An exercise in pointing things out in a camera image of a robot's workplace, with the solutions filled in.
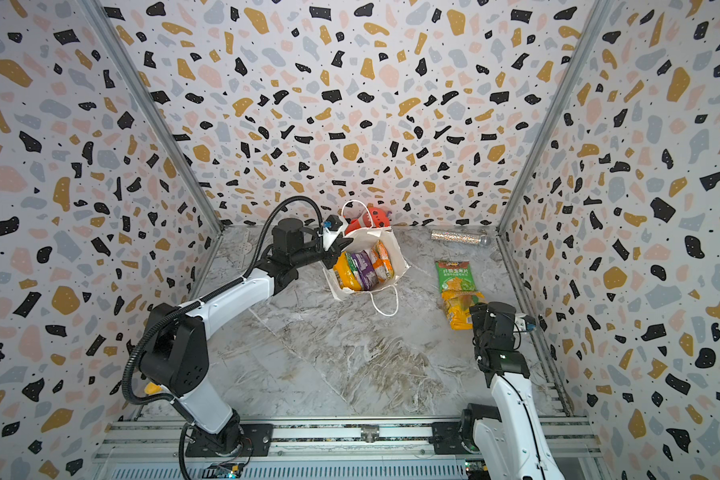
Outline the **green snack packet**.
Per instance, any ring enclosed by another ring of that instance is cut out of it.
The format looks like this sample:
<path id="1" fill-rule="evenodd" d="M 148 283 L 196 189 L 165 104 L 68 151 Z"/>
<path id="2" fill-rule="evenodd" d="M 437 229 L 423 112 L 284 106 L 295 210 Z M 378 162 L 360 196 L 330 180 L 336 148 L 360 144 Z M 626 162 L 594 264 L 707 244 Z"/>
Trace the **green snack packet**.
<path id="1" fill-rule="evenodd" d="M 468 261 L 437 260 L 435 266 L 441 293 L 476 290 L 471 265 Z"/>

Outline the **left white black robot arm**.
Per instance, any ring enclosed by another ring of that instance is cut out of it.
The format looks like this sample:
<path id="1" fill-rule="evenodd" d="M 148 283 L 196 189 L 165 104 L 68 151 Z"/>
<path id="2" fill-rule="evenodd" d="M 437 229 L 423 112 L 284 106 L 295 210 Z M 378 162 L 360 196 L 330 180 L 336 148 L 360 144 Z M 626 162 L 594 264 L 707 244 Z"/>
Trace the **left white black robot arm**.
<path id="1" fill-rule="evenodd" d="M 149 381 L 142 396 L 123 391 L 132 403 L 166 401 L 191 428 L 191 439 L 216 455 L 242 447 L 238 413 L 222 399 L 208 376 L 211 337 L 251 306 L 263 302 L 299 277 L 304 266 L 333 267 L 352 240 L 348 224 L 330 215 L 315 226 L 285 218 L 262 231 L 256 254 L 242 276 L 180 306 L 160 304 L 134 347 L 123 379 L 136 371 Z"/>

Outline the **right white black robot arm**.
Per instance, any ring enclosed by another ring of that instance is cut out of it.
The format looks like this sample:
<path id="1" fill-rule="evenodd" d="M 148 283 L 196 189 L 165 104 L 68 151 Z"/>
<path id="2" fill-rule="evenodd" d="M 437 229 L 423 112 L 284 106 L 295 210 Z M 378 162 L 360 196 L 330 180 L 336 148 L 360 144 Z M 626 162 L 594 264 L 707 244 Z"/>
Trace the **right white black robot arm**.
<path id="1" fill-rule="evenodd" d="M 481 454 L 490 479 L 561 479 L 536 411 L 530 369 L 515 337 L 523 331 L 515 307 L 502 302 L 470 307 L 476 364 L 493 403 L 463 412 L 465 449 Z"/>

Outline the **yellow chips packet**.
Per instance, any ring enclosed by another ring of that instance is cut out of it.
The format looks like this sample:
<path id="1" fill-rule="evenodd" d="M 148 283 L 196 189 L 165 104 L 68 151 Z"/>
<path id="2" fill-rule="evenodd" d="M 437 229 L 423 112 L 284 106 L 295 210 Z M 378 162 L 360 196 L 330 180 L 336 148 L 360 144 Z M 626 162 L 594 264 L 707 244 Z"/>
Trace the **yellow chips packet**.
<path id="1" fill-rule="evenodd" d="M 452 291 L 441 294 L 449 326 L 453 330 L 471 330 L 473 326 L 470 308 L 485 302 L 479 291 Z"/>

